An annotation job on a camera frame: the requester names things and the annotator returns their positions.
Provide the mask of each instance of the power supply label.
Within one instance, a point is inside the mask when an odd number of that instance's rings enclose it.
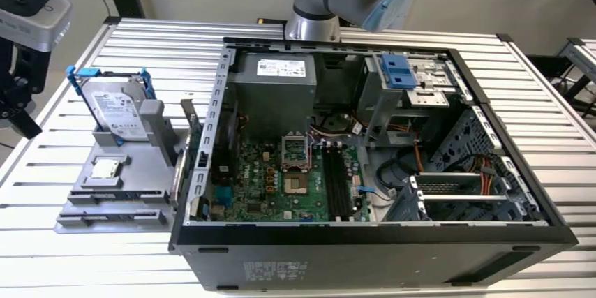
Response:
[[[124,140],[147,140],[147,132],[132,98],[120,92],[94,92],[100,119],[110,131]]]
[[[262,59],[258,76],[307,77],[307,62],[282,59]]]

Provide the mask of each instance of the blue latch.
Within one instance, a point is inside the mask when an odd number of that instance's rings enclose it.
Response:
[[[406,56],[383,54],[382,70],[390,77],[388,87],[392,89],[414,89],[419,85]]]

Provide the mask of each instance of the hard drive label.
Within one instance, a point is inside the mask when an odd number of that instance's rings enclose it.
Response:
[[[147,132],[132,98],[124,93],[99,91],[92,97],[110,131],[124,140],[146,140]]]

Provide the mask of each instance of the connector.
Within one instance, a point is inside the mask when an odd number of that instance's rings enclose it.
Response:
[[[202,151],[199,154],[199,167],[207,167],[208,154]]]

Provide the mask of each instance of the chip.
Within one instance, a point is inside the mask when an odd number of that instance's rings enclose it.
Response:
[[[247,212],[248,213],[258,213],[258,212],[262,212],[262,204],[259,203],[259,204],[248,204],[247,205]]]

